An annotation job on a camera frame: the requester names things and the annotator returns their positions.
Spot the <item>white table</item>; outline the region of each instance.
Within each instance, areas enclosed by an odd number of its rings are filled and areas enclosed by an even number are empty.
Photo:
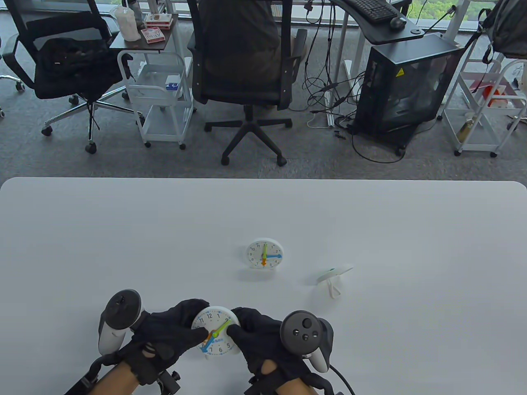
[[[279,319],[311,310],[333,324],[331,361],[357,395],[525,394],[526,224],[512,182],[12,179],[3,393],[62,395],[97,357],[109,297],[130,287],[150,311],[190,297]],[[272,278],[240,258],[262,236],[285,248]],[[313,279],[340,264],[355,268],[331,302]],[[241,395],[245,362],[224,358],[185,354],[178,395]]]

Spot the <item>clock face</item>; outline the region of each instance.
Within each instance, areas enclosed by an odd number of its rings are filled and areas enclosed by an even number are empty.
[[[247,261],[254,269],[274,269],[284,259],[284,249],[276,240],[256,239],[247,247]]]
[[[227,328],[233,324],[239,325],[240,322],[225,307],[210,306],[196,316],[192,329],[205,328],[209,331],[209,336],[198,346],[207,358],[240,352],[238,346],[227,336]]]

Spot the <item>computer mouse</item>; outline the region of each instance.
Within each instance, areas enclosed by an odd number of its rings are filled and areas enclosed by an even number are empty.
[[[396,32],[401,31],[406,26],[406,19],[402,16],[396,16],[390,21],[390,29]]]

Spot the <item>bottle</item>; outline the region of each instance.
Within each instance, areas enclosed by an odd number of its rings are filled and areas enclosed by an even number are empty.
[[[476,122],[476,115],[474,113],[467,114],[469,117],[466,119],[466,122],[461,126],[460,131],[457,133],[457,139],[460,143],[464,143],[468,137],[474,123]]]

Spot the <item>chair base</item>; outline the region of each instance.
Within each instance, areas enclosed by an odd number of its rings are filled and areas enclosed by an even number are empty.
[[[81,113],[81,112],[87,110],[89,112],[89,114],[90,114],[90,120],[89,120],[89,124],[88,124],[88,144],[86,145],[85,150],[89,154],[96,153],[97,152],[97,145],[93,141],[93,131],[94,131],[94,125],[97,127],[97,129],[99,129],[99,126],[97,125],[97,122],[95,121],[95,118],[94,118],[95,110],[97,108],[105,108],[107,110],[119,111],[119,112],[123,112],[123,113],[126,113],[126,114],[133,114],[134,111],[132,109],[130,109],[130,108],[121,107],[121,106],[118,106],[118,105],[115,105],[115,104],[106,103],[104,101],[104,100],[106,100],[108,98],[111,98],[111,97],[113,97],[113,96],[115,96],[115,95],[117,95],[117,94],[119,94],[119,93],[121,93],[121,92],[123,92],[125,90],[126,90],[126,87],[122,86],[120,88],[117,88],[117,89],[114,89],[112,91],[106,92],[101,97],[100,100],[97,100],[95,102],[86,102],[82,97],[74,95],[75,97],[82,99],[84,101],[84,103],[76,105],[73,108],[63,112],[62,114],[54,116],[53,118],[51,118],[51,119],[47,120],[46,122],[44,122],[44,127],[42,128],[42,134],[44,136],[51,136],[51,133],[53,132],[53,129],[51,127],[52,124],[54,124],[55,122],[64,120],[66,118],[69,118],[72,115],[75,115],[75,114],[78,114],[78,113]]]
[[[253,120],[253,106],[244,105],[243,111],[245,112],[245,121],[223,121],[223,122],[207,122],[205,124],[205,131],[211,132],[213,127],[239,127],[240,130],[230,144],[227,146],[221,156],[221,164],[223,166],[229,165],[229,155],[236,148],[236,146],[243,140],[247,133],[254,134],[259,138],[266,146],[276,154],[276,162],[278,166],[282,167],[287,164],[287,160],[282,156],[282,151],[278,146],[269,138],[269,136],[262,130],[261,126],[272,126],[272,125],[285,125],[287,128],[293,126],[293,122],[290,118],[274,119],[274,120]]]

